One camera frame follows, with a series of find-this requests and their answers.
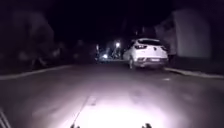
street light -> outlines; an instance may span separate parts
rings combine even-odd
[[[96,50],[97,50],[97,51],[99,50],[99,45],[98,45],[98,44],[96,45]]]
[[[121,46],[121,44],[120,44],[119,42],[117,42],[117,43],[115,44],[115,46],[116,46],[116,48],[119,48],[119,47]]]

car's rear wheel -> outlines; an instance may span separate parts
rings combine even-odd
[[[129,59],[129,68],[132,70],[134,70],[136,68],[132,57],[130,57],[130,59]]]

road marking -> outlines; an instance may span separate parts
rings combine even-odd
[[[59,67],[48,68],[48,69],[41,69],[41,70],[36,70],[36,71],[31,71],[31,72],[24,72],[24,73],[20,73],[20,74],[3,75],[3,76],[0,76],[0,80],[17,79],[17,78],[21,78],[21,77],[25,77],[25,76],[44,73],[47,71],[61,70],[61,69],[70,68],[70,67],[72,67],[72,65],[59,66]]]
[[[164,81],[170,81],[170,78],[163,78]]]
[[[3,128],[11,128],[5,114],[3,113],[2,109],[0,109],[0,124]]]

road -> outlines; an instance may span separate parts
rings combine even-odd
[[[223,128],[223,86],[218,79],[92,64],[0,81],[0,106],[12,128],[66,128],[74,120],[81,128]]]

parked car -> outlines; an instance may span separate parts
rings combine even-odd
[[[166,48],[157,39],[140,38],[133,40],[123,59],[129,63],[130,69],[135,67],[161,68],[168,62]]]

